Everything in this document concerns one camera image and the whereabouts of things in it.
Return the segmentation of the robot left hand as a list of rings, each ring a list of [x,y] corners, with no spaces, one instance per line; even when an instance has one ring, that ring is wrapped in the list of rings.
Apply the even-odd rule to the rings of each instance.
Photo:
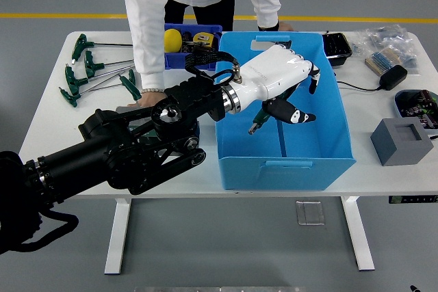
[[[240,74],[241,83],[229,83],[237,96],[237,104],[231,110],[233,114],[245,110],[253,101],[261,101],[267,114],[285,123],[316,120],[315,115],[299,110],[280,97],[308,77],[311,79],[309,93],[315,93],[320,69],[303,56],[275,44],[241,66]]]

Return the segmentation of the person's right hand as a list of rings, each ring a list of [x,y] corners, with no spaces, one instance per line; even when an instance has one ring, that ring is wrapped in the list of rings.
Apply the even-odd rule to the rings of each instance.
[[[135,103],[128,104],[128,107],[153,107],[155,104],[165,99],[163,92],[145,92]]]

